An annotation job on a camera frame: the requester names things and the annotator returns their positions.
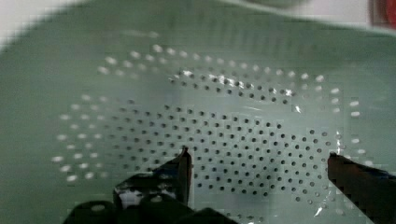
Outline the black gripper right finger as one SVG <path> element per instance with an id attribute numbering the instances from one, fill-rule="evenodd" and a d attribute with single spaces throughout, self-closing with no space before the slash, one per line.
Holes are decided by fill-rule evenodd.
<path id="1" fill-rule="evenodd" d="M 329 180 L 374 224 L 395 224 L 396 182 L 387 171 L 331 152 Z"/>

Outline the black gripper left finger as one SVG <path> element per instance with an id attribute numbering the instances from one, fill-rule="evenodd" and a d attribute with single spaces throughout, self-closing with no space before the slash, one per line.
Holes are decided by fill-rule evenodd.
<path id="1" fill-rule="evenodd" d="M 151 195 L 168 195 L 188 204 L 191 188 L 192 157 L 188 147 L 172 160 L 150 173 L 135 174 L 121 181 L 113 189 L 113 203 L 119 209 L 138 206 Z"/>

